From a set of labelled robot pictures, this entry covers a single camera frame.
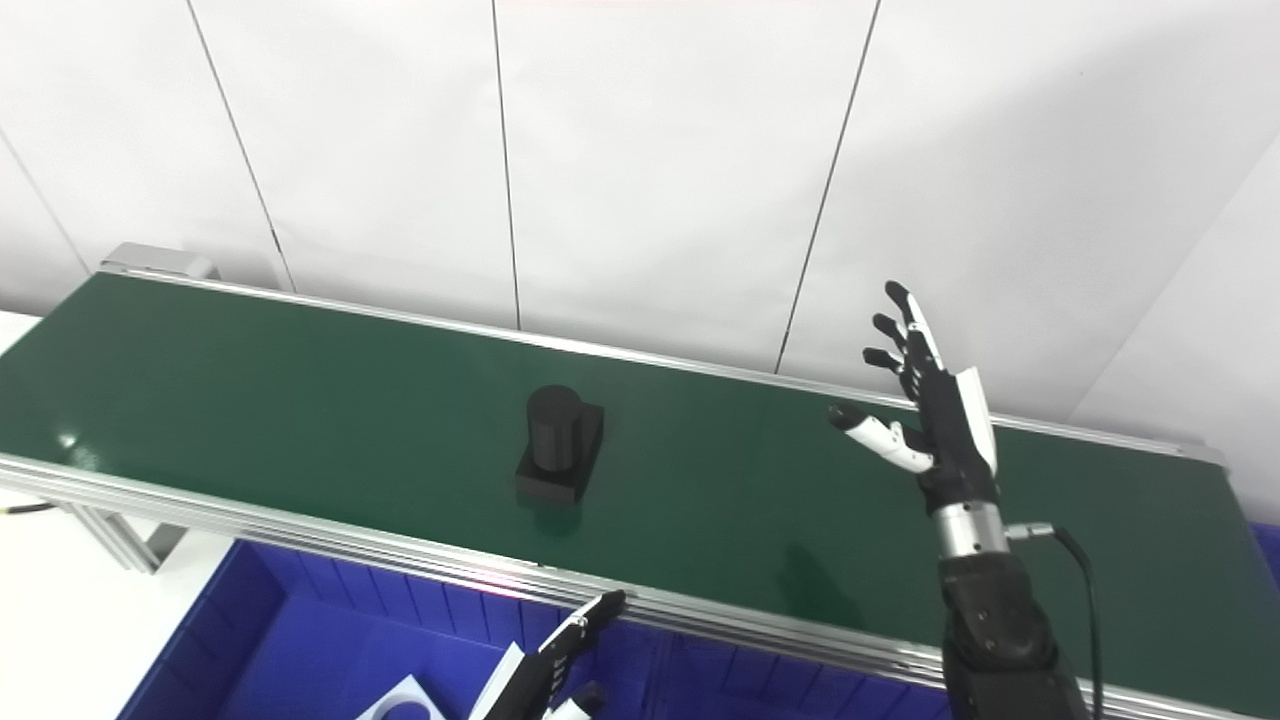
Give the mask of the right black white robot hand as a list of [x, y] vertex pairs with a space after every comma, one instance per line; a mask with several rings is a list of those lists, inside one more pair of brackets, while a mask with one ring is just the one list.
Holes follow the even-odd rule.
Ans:
[[901, 316], [877, 313], [872, 322], [895, 348], [864, 348], [863, 360], [897, 378], [919, 425], [887, 421], [850, 402], [832, 404], [828, 423], [914, 475], [927, 512], [957, 503], [998, 505], [995, 428], [979, 372], [947, 368], [920, 304], [905, 286], [888, 281], [884, 292]]

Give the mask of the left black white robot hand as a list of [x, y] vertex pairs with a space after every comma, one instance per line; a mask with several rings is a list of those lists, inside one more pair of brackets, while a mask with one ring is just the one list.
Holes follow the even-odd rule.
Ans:
[[534, 651], [511, 644], [486, 679], [470, 719], [595, 719], [609, 702], [599, 682], [557, 700], [575, 661], [626, 609], [628, 594], [603, 592], [573, 610]]

